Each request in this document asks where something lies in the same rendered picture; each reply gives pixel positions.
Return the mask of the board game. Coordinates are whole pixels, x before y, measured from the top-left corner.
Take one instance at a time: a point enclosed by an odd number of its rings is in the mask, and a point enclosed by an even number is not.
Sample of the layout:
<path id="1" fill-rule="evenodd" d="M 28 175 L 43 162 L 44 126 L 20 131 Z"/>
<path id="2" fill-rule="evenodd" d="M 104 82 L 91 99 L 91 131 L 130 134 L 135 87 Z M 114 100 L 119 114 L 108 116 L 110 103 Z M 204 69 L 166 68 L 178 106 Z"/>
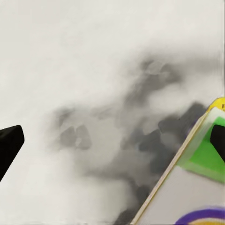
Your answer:
<path id="1" fill-rule="evenodd" d="M 225 162 L 210 142 L 225 97 L 194 125 L 130 225 L 225 225 Z"/>

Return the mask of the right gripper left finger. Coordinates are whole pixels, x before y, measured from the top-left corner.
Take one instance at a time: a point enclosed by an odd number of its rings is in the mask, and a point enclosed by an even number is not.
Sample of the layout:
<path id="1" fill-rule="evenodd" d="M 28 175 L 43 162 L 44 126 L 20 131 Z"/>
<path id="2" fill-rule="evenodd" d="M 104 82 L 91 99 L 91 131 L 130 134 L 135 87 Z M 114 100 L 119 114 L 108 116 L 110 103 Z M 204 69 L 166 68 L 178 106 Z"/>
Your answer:
<path id="1" fill-rule="evenodd" d="M 0 181 L 25 142 L 21 125 L 0 130 Z"/>

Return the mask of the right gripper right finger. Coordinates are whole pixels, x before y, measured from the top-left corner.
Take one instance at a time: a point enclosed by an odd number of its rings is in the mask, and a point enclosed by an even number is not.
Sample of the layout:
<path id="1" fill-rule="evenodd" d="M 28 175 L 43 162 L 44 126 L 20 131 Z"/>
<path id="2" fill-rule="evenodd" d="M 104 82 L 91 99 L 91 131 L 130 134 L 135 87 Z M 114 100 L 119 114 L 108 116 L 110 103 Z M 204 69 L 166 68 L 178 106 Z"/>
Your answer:
<path id="1" fill-rule="evenodd" d="M 215 147 L 216 151 L 219 153 L 221 158 L 225 162 L 225 127 L 221 125 L 214 125 L 211 136 L 210 142 Z"/>

